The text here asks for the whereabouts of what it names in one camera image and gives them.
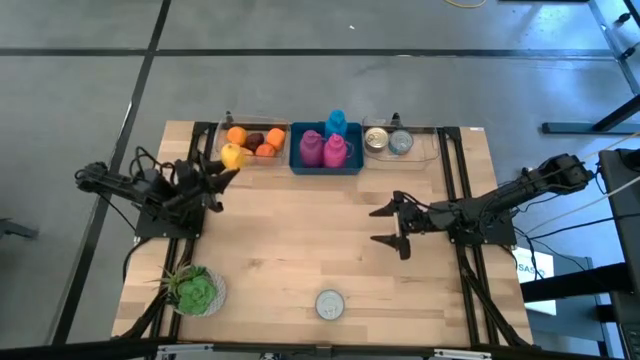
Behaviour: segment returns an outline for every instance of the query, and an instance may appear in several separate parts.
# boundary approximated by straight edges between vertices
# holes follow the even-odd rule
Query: canned food
[[[413,136],[406,130],[396,130],[389,137],[389,150],[396,155],[404,155],[413,146]]]
[[[371,152],[380,152],[389,143],[389,134],[381,127],[369,128],[364,133],[364,146]]]
[[[335,320],[344,312],[344,299],[335,290],[324,290],[316,298],[316,312],[325,320]]]

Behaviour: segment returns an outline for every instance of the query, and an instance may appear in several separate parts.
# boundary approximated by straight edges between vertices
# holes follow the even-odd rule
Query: pink bottle
[[[347,143],[342,136],[333,134],[324,144],[324,166],[341,168],[347,160]]]
[[[300,157],[307,167],[322,166],[322,135],[307,130],[300,140]]]

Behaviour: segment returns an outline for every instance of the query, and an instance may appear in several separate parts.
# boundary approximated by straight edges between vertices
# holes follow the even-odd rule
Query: small metal lid
[[[413,146],[413,136],[406,130],[396,130],[389,138],[389,150],[397,155],[404,155]]]
[[[316,298],[316,312],[325,320],[335,320],[344,312],[344,299],[335,290],[324,290]]]
[[[364,133],[364,139],[372,148],[382,149],[389,143],[389,134],[381,127],[372,127]]]

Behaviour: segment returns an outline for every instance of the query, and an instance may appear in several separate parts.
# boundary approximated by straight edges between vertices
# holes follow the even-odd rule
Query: gray floor
[[[0,47],[145,48],[160,3],[0,0]],[[618,4],[599,3],[608,21],[621,12]],[[626,30],[631,27],[623,27],[619,41],[640,40],[640,33]],[[488,0],[480,9],[462,10],[418,0],[174,0],[160,47],[526,50],[607,44],[584,4]],[[109,158],[141,61],[0,57],[0,215],[41,232],[34,242],[5,237],[0,244],[0,281],[8,290],[0,296],[2,348],[48,341],[95,200],[75,190],[72,176],[90,161]],[[615,141],[543,136],[539,126],[596,121],[631,96],[618,64],[607,59],[156,58],[125,162],[134,146],[157,148],[166,120],[217,120],[231,110],[317,121],[342,108],[354,121],[398,111],[408,124],[483,126],[498,180],[505,181],[548,156],[586,155]],[[591,185],[532,207],[516,225],[527,230],[598,195]],[[135,219],[125,201],[115,203]],[[601,202],[544,230],[609,215]],[[132,236],[110,210],[70,341],[109,337]],[[562,253],[591,256],[596,265],[622,260],[612,224],[545,242]],[[542,333],[535,339],[545,348],[597,352],[593,343],[575,339]]]

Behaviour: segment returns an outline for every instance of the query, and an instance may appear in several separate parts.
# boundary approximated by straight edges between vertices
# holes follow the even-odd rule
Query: wooden tabletop
[[[167,122],[159,161],[186,158],[193,124]],[[482,128],[461,132],[471,188],[478,196],[496,187],[486,136]],[[193,256],[194,264],[224,277],[225,305],[210,317],[183,317],[179,339],[468,346],[460,274],[446,233],[411,235],[408,261],[369,239],[394,231],[393,218],[368,216],[389,202],[393,190],[425,203],[447,198],[437,139],[419,136],[416,143],[422,141],[425,154],[433,158],[423,169],[402,170],[368,158],[357,176],[296,176],[288,162],[244,168],[221,197],[224,212],[207,212]],[[460,196],[452,143],[449,152]],[[147,281],[160,277],[167,243],[154,239],[132,256],[114,335],[128,330],[156,295],[157,284]],[[483,250],[494,302],[518,334],[531,341],[513,260],[497,246]],[[345,312],[336,321],[322,320],[315,312],[316,296],[324,289],[345,298]],[[482,306],[475,301],[486,342]],[[162,334],[168,331],[170,312],[167,307]]]

